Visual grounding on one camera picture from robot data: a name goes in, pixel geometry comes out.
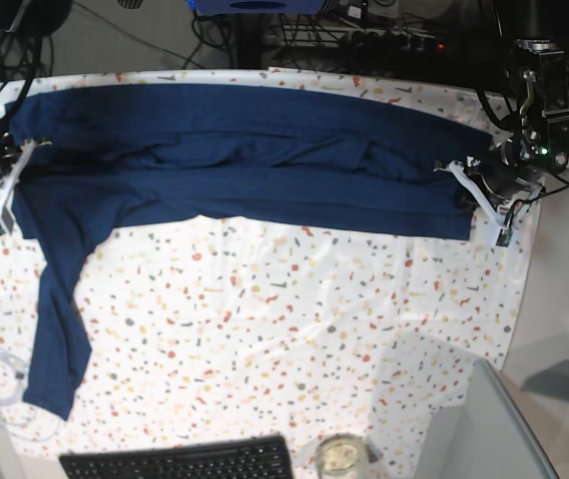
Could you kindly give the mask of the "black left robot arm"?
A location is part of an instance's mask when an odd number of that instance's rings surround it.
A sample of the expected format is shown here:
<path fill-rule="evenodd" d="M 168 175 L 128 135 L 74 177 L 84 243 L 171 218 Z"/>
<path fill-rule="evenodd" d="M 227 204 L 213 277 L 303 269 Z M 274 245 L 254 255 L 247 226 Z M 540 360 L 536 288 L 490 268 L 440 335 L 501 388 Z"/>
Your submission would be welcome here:
<path fill-rule="evenodd" d="M 471 155 L 462 168 L 457 200 L 466 209 L 505 209 L 512 216 L 547 197 L 548 177 L 569 188 L 568 1 L 481 1 L 499 55 L 508 114 L 498 117 L 485 90 L 475 93 L 490 123 L 508 139 Z"/>

